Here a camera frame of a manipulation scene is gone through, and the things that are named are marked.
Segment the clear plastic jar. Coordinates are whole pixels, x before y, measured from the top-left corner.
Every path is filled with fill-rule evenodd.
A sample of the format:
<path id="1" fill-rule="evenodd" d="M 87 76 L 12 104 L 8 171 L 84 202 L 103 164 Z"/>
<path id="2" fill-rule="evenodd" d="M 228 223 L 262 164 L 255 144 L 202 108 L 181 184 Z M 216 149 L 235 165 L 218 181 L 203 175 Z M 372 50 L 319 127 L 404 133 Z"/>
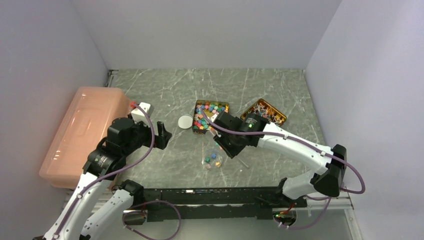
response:
<path id="1" fill-rule="evenodd" d="M 223 166 L 224 155 L 220 148 L 211 148 L 203 153 L 202 165 L 206 170 L 219 169 Z"/>

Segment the gold tin of star candies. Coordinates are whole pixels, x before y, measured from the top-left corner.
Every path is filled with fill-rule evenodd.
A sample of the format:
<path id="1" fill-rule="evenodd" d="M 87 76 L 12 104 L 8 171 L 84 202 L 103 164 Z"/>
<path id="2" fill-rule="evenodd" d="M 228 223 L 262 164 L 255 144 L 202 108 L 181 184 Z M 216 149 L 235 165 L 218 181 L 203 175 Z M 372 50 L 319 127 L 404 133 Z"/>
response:
<path id="1" fill-rule="evenodd" d="M 192 111 L 191 130 L 194 134 L 206 134 L 212 126 L 205 120 L 202 111 L 211 120 L 212 116 L 221 112 L 229 112 L 230 104 L 224 101 L 196 100 Z"/>

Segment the gold tin of lollipops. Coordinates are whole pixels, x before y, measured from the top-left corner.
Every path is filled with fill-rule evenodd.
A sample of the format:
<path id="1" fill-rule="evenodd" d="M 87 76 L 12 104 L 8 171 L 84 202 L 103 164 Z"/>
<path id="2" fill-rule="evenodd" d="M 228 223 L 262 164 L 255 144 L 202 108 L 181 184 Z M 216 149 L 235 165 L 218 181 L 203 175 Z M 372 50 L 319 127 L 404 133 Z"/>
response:
<path id="1" fill-rule="evenodd" d="M 286 115 L 284 115 L 281 111 L 279 111 L 276 107 L 272 106 L 263 98 L 258 99 L 247 110 L 245 110 L 240 115 L 240 118 L 244 120 L 248 114 L 256 114 L 258 116 L 266 118 L 279 127 L 281 127 L 287 121 Z"/>

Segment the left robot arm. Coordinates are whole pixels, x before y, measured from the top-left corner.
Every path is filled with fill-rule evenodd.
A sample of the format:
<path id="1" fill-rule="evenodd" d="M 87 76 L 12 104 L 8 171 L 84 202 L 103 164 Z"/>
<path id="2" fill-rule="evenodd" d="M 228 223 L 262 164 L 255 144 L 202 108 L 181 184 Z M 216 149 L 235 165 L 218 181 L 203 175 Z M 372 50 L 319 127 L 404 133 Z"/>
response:
<path id="1" fill-rule="evenodd" d="M 53 226 L 39 240 L 98 240 L 101 234 L 126 209 L 137 210 L 144 203 L 144 188 L 126 180 L 115 194 L 95 213 L 96 203 L 109 187 L 116 175 L 127 169 L 127 157 L 142 146 L 165 149 L 172 133 L 165 129 L 163 122 L 157 122 L 158 133 L 153 124 L 135 122 L 130 117 L 112 121 L 107 135 L 88 157 L 79 182 L 69 202 Z"/>

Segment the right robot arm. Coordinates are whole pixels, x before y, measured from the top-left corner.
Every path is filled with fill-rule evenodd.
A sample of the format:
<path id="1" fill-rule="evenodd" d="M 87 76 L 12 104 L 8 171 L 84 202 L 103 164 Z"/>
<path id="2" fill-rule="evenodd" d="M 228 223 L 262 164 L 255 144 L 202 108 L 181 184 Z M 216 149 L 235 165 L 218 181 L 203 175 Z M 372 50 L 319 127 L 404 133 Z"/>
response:
<path id="1" fill-rule="evenodd" d="M 227 112 L 211 117 L 215 133 L 213 139 L 234 158 L 246 146 L 272 150 L 308 167 L 308 172 L 283 178 L 275 194 L 276 203 L 289 207 L 296 199 L 312 193 L 338 197 L 346 166 L 337 159 L 344 159 L 346 149 L 341 145 L 331 148 L 291 134 L 273 122 L 254 113 L 244 119 Z"/>

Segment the white jar lid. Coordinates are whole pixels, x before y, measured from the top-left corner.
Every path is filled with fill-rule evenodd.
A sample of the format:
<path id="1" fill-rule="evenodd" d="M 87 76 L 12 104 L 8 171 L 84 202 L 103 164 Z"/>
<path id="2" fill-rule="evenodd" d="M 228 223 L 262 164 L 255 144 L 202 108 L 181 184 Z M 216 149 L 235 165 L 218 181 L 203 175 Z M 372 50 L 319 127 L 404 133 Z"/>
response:
<path id="1" fill-rule="evenodd" d="M 181 115 L 177 120 L 177 126 L 180 129 L 187 130 L 193 125 L 193 117 L 189 114 Z"/>

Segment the pink plastic storage box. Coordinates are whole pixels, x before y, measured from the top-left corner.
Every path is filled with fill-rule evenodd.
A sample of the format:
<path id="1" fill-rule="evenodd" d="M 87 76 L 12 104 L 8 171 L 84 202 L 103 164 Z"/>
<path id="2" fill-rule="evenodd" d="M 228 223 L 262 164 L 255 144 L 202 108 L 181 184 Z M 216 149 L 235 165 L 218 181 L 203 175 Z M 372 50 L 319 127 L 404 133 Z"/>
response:
<path id="1" fill-rule="evenodd" d="M 116 118 L 130 112 L 130 99 L 114 87 L 80 87 L 47 151 L 39 175 L 53 187 L 75 189 L 88 155 Z"/>

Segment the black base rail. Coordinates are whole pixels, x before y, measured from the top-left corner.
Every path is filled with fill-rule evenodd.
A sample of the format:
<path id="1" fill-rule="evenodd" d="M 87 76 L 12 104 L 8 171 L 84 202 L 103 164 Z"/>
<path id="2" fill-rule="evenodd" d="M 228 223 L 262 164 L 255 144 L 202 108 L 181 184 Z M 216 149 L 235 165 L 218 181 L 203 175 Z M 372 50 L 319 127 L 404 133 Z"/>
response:
<path id="1" fill-rule="evenodd" d="M 149 222 L 165 220 L 256 218 L 270 220 L 279 210 L 305 208 L 303 197 L 290 200 L 276 186 L 145 188 L 131 209 L 147 212 Z"/>

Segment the aluminium frame rail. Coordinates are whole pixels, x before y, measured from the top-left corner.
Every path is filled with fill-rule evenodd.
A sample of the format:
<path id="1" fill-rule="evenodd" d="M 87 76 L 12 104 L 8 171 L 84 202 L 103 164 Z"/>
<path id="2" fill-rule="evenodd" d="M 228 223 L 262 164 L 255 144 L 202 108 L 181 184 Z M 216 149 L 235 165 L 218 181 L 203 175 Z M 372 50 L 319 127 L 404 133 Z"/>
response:
<path id="1" fill-rule="evenodd" d="M 323 230 L 324 227 L 321 225 L 324 224 L 324 218 L 329 219 L 330 211 L 337 211 L 342 213 L 346 219 L 345 223 L 347 225 L 347 236 L 351 237 L 353 240 L 364 239 L 357 221 L 357 216 L 354 212 L 355 208 L 348 193 L 342 193 L 338 197 L 329 197 L 314 193 L 311 196 L 306 195 L 303 198 L 307 202 L 306 209 L 308 211 L 308 217 L 316 217 L 311 223 L 308 224 L 310 227 L 307 227 L 307 229 L 314 226 L 319 226 L 318 228 Z"/>

